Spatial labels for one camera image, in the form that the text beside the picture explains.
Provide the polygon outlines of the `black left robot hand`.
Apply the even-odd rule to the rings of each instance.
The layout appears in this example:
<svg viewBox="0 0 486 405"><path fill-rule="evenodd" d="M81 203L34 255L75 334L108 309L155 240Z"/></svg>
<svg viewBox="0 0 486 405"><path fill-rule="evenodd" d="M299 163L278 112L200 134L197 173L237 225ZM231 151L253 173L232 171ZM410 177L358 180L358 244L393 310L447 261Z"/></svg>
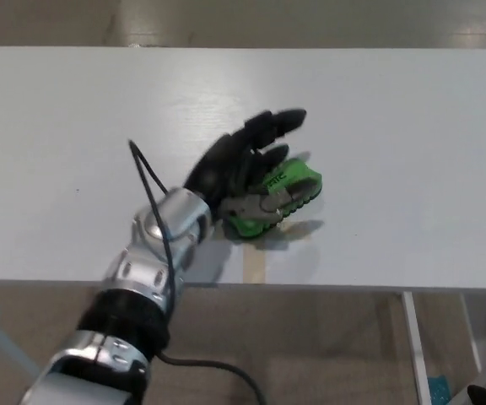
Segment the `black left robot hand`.
<svg viewBox="0 0 486 405"><path fill-rule="evenodd" d="M221 136L192 169L184 187L201 197L214 218L237 217L275 223L283 210L310 196L316 181L294 181L270 192L262 181L288 156L289 146L262 150L302 126L303 108L263 111L242 128Z"/></svg>

